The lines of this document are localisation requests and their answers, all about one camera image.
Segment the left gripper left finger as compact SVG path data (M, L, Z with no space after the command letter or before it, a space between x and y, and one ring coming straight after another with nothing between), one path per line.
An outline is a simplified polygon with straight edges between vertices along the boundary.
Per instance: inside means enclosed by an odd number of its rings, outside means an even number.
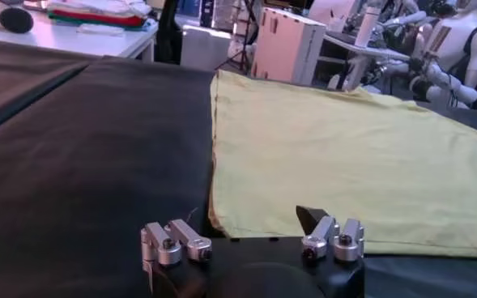
M141 228L142 266L145 272L152 272L155 263L164 267L178 265L182 257L201 264L212 259L212 241L189 225L196 210L194 208L186 219L173 219L165 226L153 222Z

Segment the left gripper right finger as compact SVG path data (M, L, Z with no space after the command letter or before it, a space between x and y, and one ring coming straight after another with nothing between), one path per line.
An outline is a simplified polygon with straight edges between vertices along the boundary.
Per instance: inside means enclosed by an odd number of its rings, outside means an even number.
M356 262L364 256L364 227L357 219L347 219L341 227L323 209L296 206L296 216L305 235L302 257L308 261L324 258L329 252L340 262Z

